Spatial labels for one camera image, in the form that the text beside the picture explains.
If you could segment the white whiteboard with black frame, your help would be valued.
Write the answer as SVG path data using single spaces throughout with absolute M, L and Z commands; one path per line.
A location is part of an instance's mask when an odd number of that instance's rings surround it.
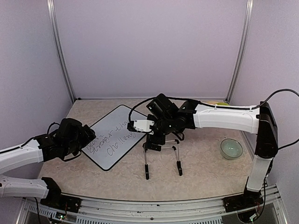
M 127 129 L 130 111 L 130 107 L 119 105 L 91 126 L 96 138 L 82 152 L 104 171 L 115 166 L 145 136 Z

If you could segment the metal whiteboard stand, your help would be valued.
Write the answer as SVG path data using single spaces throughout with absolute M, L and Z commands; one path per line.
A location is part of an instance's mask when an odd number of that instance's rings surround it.
M 159 159 L 156 158 L 155 165 L 157 165 L 157 161 L 160 161 L 161 166 L 170 165 L 170 163 L 175 163 L 176 171 L 179 176 L 183 175 L 183 168 L 180 159 L 180 140 L 175 138 L 172 140 L 166 140 L 164 145 L 157 145 L 151 143 L 149 140 L 143 143 L 143 154 L 144 154 L 144 173 L 145 179 L 150 179 L 150 169 L 147 159 L 148 151 L 159 152 Z

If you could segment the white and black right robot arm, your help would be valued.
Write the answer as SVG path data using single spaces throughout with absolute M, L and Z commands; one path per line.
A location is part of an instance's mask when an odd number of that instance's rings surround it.
M 146 127 L 144 151 L 161 151 L 166 135 L 182 133 L 185 129 L 224 128 L 256 134 L 253 168 L 244 192 L 223 199 L 226 212 L 243 210 L 265 202 L 261 189 L 278 153 L 278 130 L 267 102 L 261 106 L 231 107 L 185 100 L 177 107 L 169 97 L 160 93 L 147 104 L 151 112 Z

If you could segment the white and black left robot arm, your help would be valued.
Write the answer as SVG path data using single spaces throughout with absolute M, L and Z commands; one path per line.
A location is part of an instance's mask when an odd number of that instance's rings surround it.
M 49 177 L 24 179 L 4 173 L 22 166 L 47 162 L 55 158 L 68 162 L 78 158 L 82 149 L 95 140 L 96 134 L 88 125 L 72 118 L 62 119 L 58 129 L 38 135 L 25 143 L 0 152 L 0 196 L 33 197 L 43 205 L 57 208 L 65 204 L 65 196 L 57 183 Z

